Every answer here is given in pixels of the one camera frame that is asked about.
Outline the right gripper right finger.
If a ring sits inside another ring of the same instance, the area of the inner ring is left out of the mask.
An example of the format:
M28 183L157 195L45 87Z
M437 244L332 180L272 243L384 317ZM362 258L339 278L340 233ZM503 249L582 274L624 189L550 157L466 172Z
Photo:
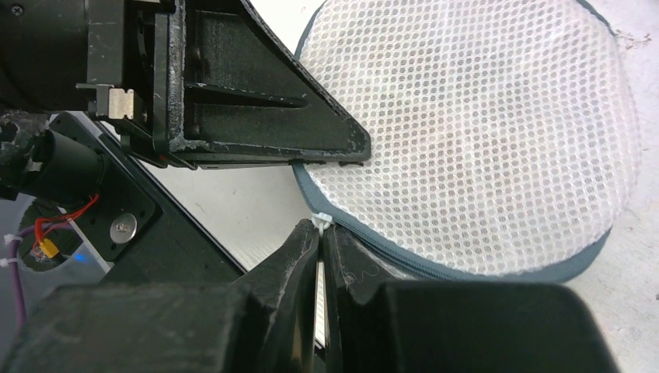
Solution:
M557 284L401 280L346 229L323 234L329 372L616 372Z

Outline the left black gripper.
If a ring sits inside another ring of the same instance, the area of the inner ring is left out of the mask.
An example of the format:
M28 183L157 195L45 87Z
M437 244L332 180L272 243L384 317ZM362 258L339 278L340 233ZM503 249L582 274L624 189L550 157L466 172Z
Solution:
M166 121L155 52L175 9L173 1L3 1L2 111L84 112L113 125L135 158L173 165L155 147Z

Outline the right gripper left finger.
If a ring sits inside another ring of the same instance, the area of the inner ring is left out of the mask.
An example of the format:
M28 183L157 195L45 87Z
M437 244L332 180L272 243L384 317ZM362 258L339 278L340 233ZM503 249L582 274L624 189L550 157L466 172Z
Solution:
M66 286L41 301L3 372L310 372L319 230L224 284Z

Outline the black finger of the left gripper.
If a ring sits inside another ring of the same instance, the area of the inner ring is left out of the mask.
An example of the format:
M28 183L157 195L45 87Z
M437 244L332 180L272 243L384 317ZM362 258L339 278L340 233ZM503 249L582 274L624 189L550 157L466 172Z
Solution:
M248 1L168 14L164 149L188 166L360 163L368 132Z

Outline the blue-trimmed mesh laundry bag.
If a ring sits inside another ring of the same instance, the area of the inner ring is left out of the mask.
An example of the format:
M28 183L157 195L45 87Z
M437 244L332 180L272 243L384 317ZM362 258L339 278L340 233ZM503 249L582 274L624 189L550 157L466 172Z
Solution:
M586 1L327 1L296 50L359 122L359 166L293 168L308 206L425 277L568 281L640 167L614 33Z

